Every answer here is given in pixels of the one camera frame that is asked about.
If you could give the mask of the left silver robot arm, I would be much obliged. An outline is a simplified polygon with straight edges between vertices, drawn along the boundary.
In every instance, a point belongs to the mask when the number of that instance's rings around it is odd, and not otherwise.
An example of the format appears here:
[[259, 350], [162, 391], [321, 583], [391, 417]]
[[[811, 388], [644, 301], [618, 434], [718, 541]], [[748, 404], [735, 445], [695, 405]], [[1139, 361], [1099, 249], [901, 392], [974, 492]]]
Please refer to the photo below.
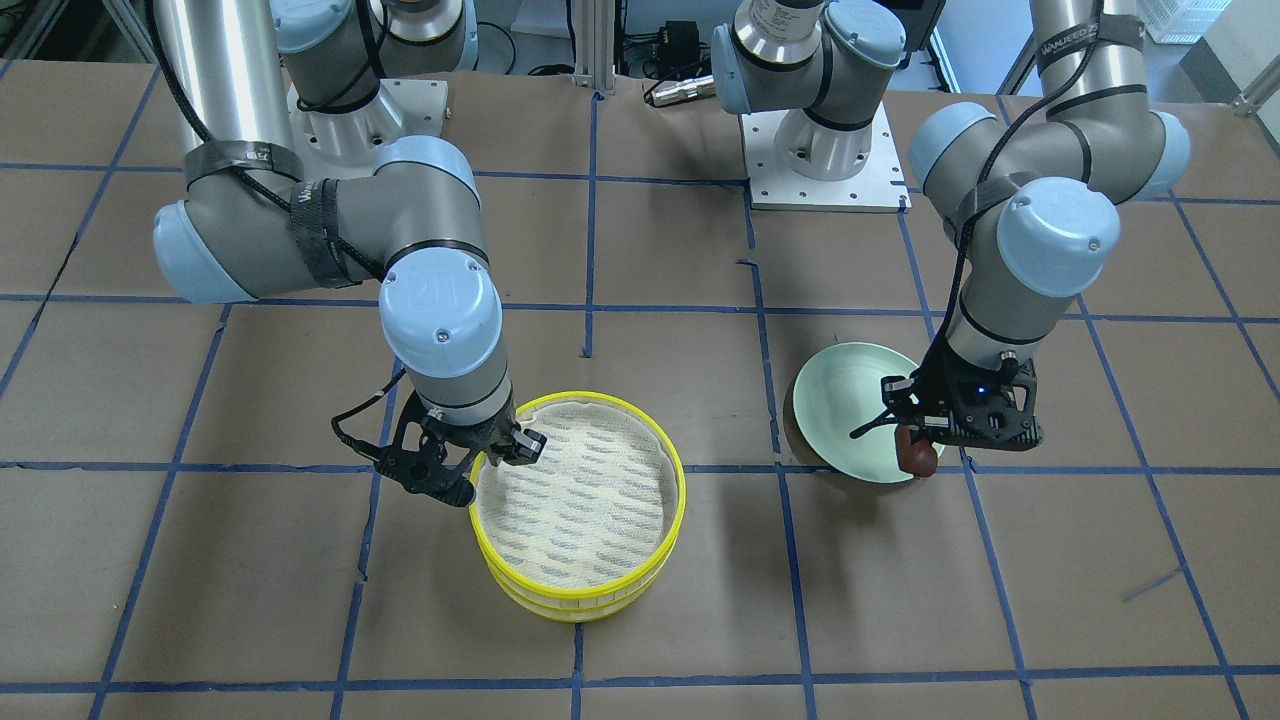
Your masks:
[[[1033, 1], [1030, 15], [1044, 96], [1010, 126], [956, 102], [911, 138], [911, 172], [957, 250], [952, 288], [920, 366], [882, 379], [884, 409], [854, 439], [897, 427], [909, 445], [1034, 448], [1036, 350], [1102, 272], [1117, 208], [1189, 164], [1185, 127], [1149, 105], [1133, 1]], [[716, 92], [735, 115], [790, 111], [790, 163], [827, 179], [819, 145], [868, 132], [904, 33], [873, 1], [745, 1], [710, 38]]]

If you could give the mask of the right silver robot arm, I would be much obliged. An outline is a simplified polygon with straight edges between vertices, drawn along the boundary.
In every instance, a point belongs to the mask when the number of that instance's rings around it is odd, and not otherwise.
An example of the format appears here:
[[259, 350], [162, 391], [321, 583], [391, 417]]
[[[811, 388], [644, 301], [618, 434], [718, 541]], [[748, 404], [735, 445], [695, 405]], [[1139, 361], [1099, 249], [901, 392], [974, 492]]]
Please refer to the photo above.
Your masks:
[[479, 459], [524, 466], [547, 438], [515, 416], [481, 200], [465, 155], [393, 88], [475, 55], [467, 1], [147, 1], [180, 114], [186, 197], [154, 251], [192, 304], [375, 281], [413, 392], [378, 446], [337, 438], [410, 493], [463, 507]]

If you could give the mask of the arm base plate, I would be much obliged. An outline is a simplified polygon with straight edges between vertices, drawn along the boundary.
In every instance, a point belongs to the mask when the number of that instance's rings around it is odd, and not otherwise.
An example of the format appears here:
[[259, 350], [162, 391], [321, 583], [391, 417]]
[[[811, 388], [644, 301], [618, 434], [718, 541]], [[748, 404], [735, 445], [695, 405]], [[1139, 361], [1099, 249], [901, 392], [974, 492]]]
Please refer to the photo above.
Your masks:
[[911, 208], [884, 106], [860, 129], [818, 126], [803, 110], [740, 117], [756, 210], [895, 213]]
[[449, 87], [443, 79], [383, 79], [372, 101], [348, 113], [303, 111], [294, 86], [285, 109], [293, 151], [308, 179], [370, 176], [378, 151], [408, 135], [442, 133]]

